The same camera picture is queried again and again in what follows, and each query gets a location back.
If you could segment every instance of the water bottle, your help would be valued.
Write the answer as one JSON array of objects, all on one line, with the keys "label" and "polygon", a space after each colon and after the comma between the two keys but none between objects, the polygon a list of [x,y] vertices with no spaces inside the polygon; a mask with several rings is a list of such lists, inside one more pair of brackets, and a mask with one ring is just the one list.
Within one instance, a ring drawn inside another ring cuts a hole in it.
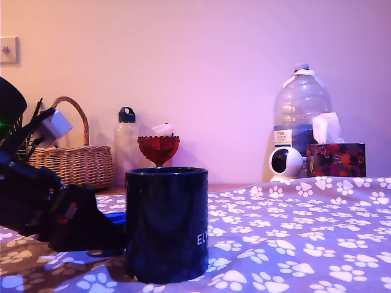
[{"label": "water bottle", "polygon": [[132,108],[122,107],[114,131],[114,182],[125,187],[125,173],[138,168],[141,151],[137,139],[140,135],[136,114]]},{"label": "water bottle", "polygon": [[274,149],[293,147],[302,156],[316,143],[312,118],[332,112],[330,95],[308,64],[294,67],[294,75],[282,86],[274,103]]}]

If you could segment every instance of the wall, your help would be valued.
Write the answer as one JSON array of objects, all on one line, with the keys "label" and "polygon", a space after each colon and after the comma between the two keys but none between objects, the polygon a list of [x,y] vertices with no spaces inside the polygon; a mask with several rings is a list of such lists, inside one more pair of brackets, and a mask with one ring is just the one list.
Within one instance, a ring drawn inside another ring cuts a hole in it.
[{"label": "wall", "polygon": [[[2,0],[1,34],[20,39],[1,74],[29,103],[68,95],[94,145],[112,144],[117,112],[143,127],[167,121],[181,138],[175,165],[213,183],[269,179],[274,99],[308,62],[332,95],[348,142],[366,142],[368,176],[391,176],[391,1]],[[61,145],[82,141],[81,122]]]}]

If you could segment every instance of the blue object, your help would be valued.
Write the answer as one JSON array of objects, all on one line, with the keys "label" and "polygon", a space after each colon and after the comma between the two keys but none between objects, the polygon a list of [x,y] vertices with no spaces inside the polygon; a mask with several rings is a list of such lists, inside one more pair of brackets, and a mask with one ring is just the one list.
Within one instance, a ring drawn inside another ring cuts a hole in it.
[{"label": "blue object", "polygon": [[145,168],[126,173],[126,269],[143,283],[167,284],[208,268],[208,171]]}]

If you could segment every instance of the white tissue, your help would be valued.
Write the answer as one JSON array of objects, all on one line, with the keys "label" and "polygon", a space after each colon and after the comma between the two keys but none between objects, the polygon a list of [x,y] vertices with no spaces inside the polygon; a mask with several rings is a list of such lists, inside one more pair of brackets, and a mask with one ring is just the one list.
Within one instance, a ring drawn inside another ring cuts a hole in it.
[{"label": "white tissue", "polygon": [[171,136],[174,132],[174,125],[171,123],[162,124],[152,128],[156,136]]},{"label": "white tissue", "polygon": [[313,138],[319,143],[343,143],[337,114],[323,113],[312,118]]}]

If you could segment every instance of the security camera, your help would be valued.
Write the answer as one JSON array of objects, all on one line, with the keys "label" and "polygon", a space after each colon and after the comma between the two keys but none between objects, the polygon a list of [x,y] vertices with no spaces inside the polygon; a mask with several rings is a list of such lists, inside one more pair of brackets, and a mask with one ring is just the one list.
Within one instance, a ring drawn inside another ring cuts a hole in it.
[{"label": "security camera", "polygon": [[269,157],[269,168],[275,174],[271,181],[297,178],[303,168],[303,158],[294,148],[278,148]]}]

